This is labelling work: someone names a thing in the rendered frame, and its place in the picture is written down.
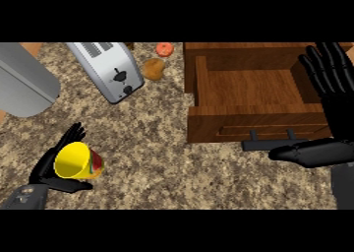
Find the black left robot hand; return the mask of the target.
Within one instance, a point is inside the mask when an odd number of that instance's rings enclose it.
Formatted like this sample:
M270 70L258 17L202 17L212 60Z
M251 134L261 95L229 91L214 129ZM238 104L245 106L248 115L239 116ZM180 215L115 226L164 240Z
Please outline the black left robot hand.
M80 142L84 137L84 127L81 126L81 123L77 122L71 125L62 135L57 144L46 151L43 157L40 158L29 175L31 184L44 184L50 189L65 193L75 193L81 190L93 189L93 185L88 182L81 182L71 178L60 178L53 170L53 162L59 151L68 144Z

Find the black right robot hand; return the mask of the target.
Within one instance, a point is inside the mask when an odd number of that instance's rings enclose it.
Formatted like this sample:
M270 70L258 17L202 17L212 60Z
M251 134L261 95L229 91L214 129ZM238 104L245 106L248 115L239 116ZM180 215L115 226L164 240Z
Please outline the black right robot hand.
M354 162L354 65L338 42L317 42L300 55L320 98L331 138L273 149L270 160L305 168Z

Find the yellow cup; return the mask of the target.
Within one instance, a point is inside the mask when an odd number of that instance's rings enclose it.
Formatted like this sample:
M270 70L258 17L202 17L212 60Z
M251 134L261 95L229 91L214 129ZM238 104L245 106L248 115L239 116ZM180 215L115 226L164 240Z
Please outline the yellow cup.
M53 162L55 174L65 179L94 179L103 167L102 157L83 142L68 144Z

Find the open wooden drawer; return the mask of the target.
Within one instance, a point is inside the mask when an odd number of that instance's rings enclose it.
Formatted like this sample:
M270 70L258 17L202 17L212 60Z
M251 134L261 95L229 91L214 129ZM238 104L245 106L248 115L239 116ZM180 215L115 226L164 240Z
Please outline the open wooden drawer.
M195 105L187 115L190 143L241 142L331 136L317 95L288 70L212 70L195 60Z

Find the wooden cabinet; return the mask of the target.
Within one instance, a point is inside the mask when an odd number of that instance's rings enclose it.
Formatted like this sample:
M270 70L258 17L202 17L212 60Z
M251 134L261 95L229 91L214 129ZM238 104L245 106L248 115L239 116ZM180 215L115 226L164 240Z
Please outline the wooden cabinet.
M212 71L286 70L313 42L184 42L184 92L195 91L195 60L205 56Z

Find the silver toaster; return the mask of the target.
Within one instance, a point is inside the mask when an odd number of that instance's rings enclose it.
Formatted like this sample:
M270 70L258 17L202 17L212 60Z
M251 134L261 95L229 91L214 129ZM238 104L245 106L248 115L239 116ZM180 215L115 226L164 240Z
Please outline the silver toaster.
M68 42L66 46L109 103L119 103L145 80L122 42Z

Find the brown potato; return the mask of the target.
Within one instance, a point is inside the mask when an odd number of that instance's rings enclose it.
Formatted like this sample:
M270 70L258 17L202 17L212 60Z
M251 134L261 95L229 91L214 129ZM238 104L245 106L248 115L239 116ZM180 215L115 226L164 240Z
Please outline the brown potato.
M145 61L143 63L143 76L149 79L149 80L159 80L162 77L162 71L164 71L164 61L158 58L150 58Z

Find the orange round fruit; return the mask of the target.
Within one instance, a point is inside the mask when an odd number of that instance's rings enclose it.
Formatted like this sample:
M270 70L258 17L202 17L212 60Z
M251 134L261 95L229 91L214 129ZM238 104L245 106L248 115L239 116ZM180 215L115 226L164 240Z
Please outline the orange round fruit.
M174 52L174 45L171 42L159 42L155 48L156 54L161 57L168 57Z

